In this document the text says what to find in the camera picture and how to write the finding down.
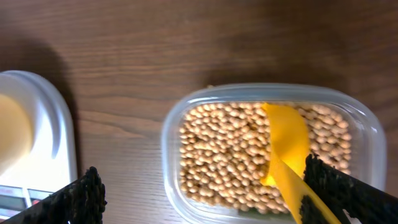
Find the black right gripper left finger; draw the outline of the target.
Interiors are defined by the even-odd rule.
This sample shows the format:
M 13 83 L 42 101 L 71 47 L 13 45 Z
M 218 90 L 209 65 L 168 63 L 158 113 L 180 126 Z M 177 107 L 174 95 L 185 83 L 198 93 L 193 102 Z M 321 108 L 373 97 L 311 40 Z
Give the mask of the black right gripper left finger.
M 102 224 L 105 185 L 95 167 L 39 203 L 2 224 Z

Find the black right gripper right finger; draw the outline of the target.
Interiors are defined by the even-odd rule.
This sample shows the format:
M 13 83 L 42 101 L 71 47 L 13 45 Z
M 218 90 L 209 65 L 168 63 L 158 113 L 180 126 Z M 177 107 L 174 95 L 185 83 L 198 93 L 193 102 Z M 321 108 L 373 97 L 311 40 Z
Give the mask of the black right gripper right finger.
M 325 164 L 316 155 L 305 160 L 303 181 L 341 223 L 397 224 L 397 198 Z

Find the yellow measuring scoop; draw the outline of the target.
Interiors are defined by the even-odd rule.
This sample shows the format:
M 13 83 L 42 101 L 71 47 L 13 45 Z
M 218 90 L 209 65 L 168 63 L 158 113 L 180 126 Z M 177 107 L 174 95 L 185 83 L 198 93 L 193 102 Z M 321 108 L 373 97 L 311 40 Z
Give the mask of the yellow measuring scoop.
M 339 223 L 339 219 L 303 181 L 305 160 L 310 155 L 304 118 L 290 106 L 264 103 L 262 109 L 269 120 L 271 155 L 267 175 L 261 183 L 277 186 L 297 223 L 302 223 L 300 209 L 304 197 L 309 197 L 327 223 Z

